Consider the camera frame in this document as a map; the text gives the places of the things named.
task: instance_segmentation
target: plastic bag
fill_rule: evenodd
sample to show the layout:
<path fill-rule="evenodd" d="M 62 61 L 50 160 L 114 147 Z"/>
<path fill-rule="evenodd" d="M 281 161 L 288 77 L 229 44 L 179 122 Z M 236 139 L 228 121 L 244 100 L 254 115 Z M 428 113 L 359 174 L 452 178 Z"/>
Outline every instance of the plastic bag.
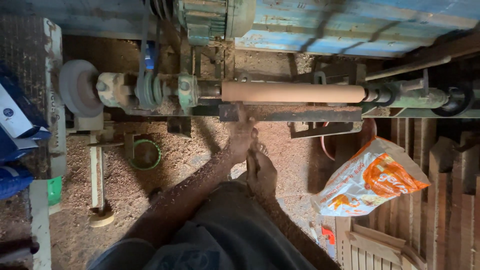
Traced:
<path fill-rule="evenodd" d="M 316 212 L 325 216 L 366 215 L 382 203 L 430 185 L 420 167 L 398 145 L 374 137 L 311 197 Z"/>

